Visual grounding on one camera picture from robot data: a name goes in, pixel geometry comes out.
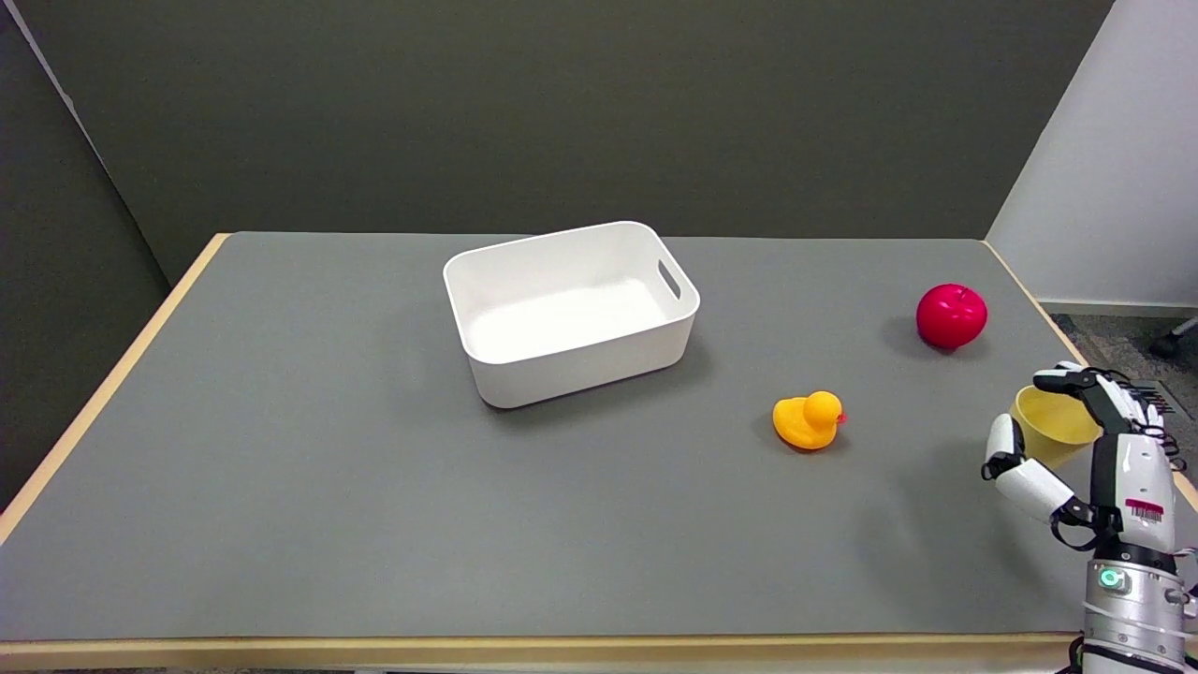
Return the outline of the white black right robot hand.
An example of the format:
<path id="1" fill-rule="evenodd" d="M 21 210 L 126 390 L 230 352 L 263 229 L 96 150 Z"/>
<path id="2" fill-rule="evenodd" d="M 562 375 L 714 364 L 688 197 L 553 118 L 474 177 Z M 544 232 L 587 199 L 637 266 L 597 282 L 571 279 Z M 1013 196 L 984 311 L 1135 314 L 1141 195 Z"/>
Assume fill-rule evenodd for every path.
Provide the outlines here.
<path id="1" fill-rule="evenodd" d="M 1034 451 L 1034 423 L 1014 411 L 992 423 L 981 478 L 1070 549 L 1175 573 L 1173 464 L 1155 406 L 1117 374 L 1073 362 L 1037 371 L 1031 391 L 1079 403 L 1083 421 L 1096 427 L 1082 443 L 1090 449 L 1089 494 L 1075 493 Z"/>

